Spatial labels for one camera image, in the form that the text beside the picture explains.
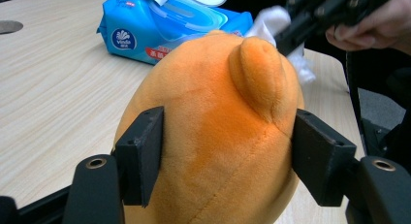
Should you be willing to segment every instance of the logo on package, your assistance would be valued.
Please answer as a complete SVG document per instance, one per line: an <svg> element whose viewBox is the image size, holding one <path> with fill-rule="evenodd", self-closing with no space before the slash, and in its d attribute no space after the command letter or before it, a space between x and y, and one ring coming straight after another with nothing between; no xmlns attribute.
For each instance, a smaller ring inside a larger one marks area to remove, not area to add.
<svg viewBox="0 0 411 224"><path fill-rule="evenodd" d="M132 9L136 7L135 3L131 1L127 1L127 0L115 0L115 4L117 7L126 8L126 9Z"/></svg>
<svg viewBox="0 0 411 224"><path fill-rule="evenodd" d="M118 49L136 48L136 38L126 29L115 29L111 34L111 41Z"/></svg>
<svg viewBox="0 0 411 224"><path fill-rule="evenodd" d="M169 52L171 52L171 48L165 48L163 46L159 46L158 49L156 48L145 48L145 53L156 60L161 60L165 57Z"/></svg>

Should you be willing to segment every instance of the table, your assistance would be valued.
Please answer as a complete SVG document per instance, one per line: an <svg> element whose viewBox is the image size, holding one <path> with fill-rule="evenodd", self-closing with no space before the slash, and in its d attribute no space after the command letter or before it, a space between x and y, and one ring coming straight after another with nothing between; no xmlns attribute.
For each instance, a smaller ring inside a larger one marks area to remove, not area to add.
<svg viewBox="0 0 411 224"><path fill-rule="evenodd" d="M104 1L0 4L0 20L23 24L0 35L0 194L19 208L70 185L82 159L110 152L120 116L151 69L107 52L96 34ZM306 109L361 146L341 64L305 53L317 76L303 87ZM318 207L300 183L276 223L346 223L344 211Z"/></svg>

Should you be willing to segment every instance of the plastic packaging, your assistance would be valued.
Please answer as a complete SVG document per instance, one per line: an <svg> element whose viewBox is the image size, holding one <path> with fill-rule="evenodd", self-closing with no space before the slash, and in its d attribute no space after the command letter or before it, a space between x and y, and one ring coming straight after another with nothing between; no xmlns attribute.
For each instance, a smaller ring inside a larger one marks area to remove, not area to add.
<svg viewBox="0 0 411 224"><path fill-rule="evenodd" d="M211 8L193 0L107 0L97 32L110 53L156 64L185 41L220 29L244 36L253 24L248 12Z"/></svg>

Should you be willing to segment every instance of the plush ear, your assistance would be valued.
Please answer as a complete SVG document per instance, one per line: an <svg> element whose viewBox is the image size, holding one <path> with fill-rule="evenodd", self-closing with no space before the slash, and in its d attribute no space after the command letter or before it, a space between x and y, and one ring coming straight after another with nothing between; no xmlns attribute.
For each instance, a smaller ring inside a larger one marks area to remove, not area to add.
<svg viewBox="0 0 411 224"><path fill-rule="evenodd" d="M295 112L289 109L303 107L300 85L293 66L272 44L246 38L230 54L230 74L243 99L263 119L283 130L293 124L288 120Z"/></svg>

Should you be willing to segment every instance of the orange plush toy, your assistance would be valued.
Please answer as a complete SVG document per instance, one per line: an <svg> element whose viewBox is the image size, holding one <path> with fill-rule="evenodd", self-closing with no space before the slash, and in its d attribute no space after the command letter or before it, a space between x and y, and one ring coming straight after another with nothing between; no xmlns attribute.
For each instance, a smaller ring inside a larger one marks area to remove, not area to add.
<svg viewBox="0 0 411 224"><path fill-rule="evenodd" d="M126 207L127 223L273 223L298 183L291 138L303 99L290 62L257 37L186 42L142 82L115 139L158 106L159 176L148 207Z"/></svg>

